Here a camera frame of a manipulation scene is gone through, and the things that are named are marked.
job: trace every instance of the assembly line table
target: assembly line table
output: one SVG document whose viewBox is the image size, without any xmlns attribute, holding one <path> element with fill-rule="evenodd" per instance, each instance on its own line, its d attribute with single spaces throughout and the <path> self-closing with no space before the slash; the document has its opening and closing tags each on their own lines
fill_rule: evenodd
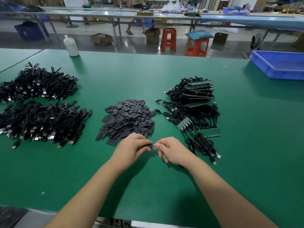
<svg viewBox="0 0 304 228">
<path fill-rule="evenodd" d="M 0 205 L 59 211 L 115 149 L 105 144 L 107 139 L 95 141 L 105 107 L 133 98 L 164 112 L 154 100 L 169 100 L 164 91 L 196 75 L 216 81 L 222 136 L 212 140 L 222 158 L 212 168 L 279 227 L 304 226 L 304 82 L 269 79 L 241 59 L 83 51 L 72 58 L 64 50 L 44 50 L 29 61 L 78 77 L 78 91 L 65 101 L 77 100 L 93 114 L 79 141 L 62 149 L 50 142 L 23 141 L 13 150 L 14 141 L 0 135 Z M 157 69 L 147 67 L 147 61 Z M 12 80 L 24 68 L 22 63 L 13 66 L 1 73 L 0 81 Z M 5 107 L 0 103 L 1 112 Z M 153 120 L 155 130 L 148 139 L 174 136 L 184 143 L 165 116 L 157 114 Z M 208 157 L 198 156 L 211 165 Z M 219 227 L 187 170 L 165 164 L 154 151 L 144 153 L 117 179 L 99 215 Z"/>
<path fill-rule="evenodd" d="M 6 49 L 0 48 L 0 73 L 5 69 L 33 56 L 42 51 L 41 49 Z"/>
</svg>

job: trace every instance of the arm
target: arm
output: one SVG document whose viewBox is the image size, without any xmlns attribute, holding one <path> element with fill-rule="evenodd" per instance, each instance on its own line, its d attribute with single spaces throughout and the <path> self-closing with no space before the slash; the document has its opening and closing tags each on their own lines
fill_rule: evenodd
<svg viewBox="0 0 304 228">
<path fill-rule="evenodd" d="M 120 142 L 112 157 L 88 183 L 45 226 L 91 228 L 116 178 L 129 168 L 151 144 L 143 135 L 132 133 Z"/>
<path fill-rule="evenodd" d="M 155 146 L 166 163 L 170 161 L 189 170 L 223 228 L 277 227 L 176 138 L 161 139 Z"/>
</svg>

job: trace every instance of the green workbench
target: green workbench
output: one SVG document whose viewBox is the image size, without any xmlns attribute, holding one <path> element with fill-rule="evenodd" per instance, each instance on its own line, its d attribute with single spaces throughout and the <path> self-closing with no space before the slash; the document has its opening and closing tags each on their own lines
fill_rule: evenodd
<svg viewBox="0 0 304 228">
<path fill-rule="evenodd" d="M 0 135 L 0 205 L 59 211 L 112 155 L 114 147 L 95 141 L 104 108 L 118 101 L 145 99 L 150 109 L 168 99 L 166 90 L 183 77 L 215 80 L 221 137 L 213 138 L 222 156 L 212 168 L 279 227 L 303 227 L 304 82 L 268 79 L 248 60 L 44 50 L 32 64 L 78 77 L 77 100 L 93 109 L 76 145 L 14 141 Z M 12 80 L 22 63 L 0 75 Z M 7 104 L 0 103 L 0 111 Z M 181 132 L 161 114 L 149 139 Z M 211 165 L 208 157 L 199 154 Z M 146 152 L 112 187 L 100 216 L 190 227 L 219 227 L 206 200 L 185 169 Z"/>
<path fill-rule="evenodd" d="M 39 53 L 41 49 L 6 49 L 0 48 L 0 73 L 17 63 Z"/>
</svg>

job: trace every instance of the orange plastic stool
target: orange plastic stool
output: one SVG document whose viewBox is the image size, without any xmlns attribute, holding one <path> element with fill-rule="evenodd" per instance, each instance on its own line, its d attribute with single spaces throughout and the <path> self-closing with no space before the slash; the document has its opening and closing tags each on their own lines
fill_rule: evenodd
<svg viewBox="0 0 304 228">
<path fill-rule="evenodd" d="M 201 38 L 196 41 L 194 41 L 194 47 L 193 49 L 189 49 L 191 38 L 188 40 L 188 46 L 185 52 L 185 56 L 191 56 L 191 57 L 206 57 L 207 50 L 208 50 L 208 44 L 209 44 L 209 38 Z M 201 50 L 201 44 L 203 42 L 207 42 L 206 49 Z"/>
<path fill-rule="evenodd" d="M 174 52 L 176 52 L 176 29 L 174 28 L 164 28 L 163 36 L 161 42 L 161 50 L 162 52 L 166 51 L 167 47 L 173 47 Z"/>
</svg>

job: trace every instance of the hand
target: hand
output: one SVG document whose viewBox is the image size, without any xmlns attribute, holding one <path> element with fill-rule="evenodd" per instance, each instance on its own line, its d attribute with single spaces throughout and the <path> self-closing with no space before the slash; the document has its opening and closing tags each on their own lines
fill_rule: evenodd
<svg viewBox="0 0 304 228">
<path fill-rule="evenodd" d="M 143 152 L 151 150 L 149 147 L 144 146 L 148 144 L 152 144 L 152 141 L 147 140 L 147 138 L 141 134 L 132 133 L 119 143 L 110 161 L 123 172 L 129 168 Z"/>
<path fill-rule="evenodd" d="M 163 138 L 156 142 L 155 146 L 159 149 L 158 156 L 163 158 L 166 163 L 170 161 L 184 166 L 188 158 L 194 155 L 174 137 Z"/>
</svg>

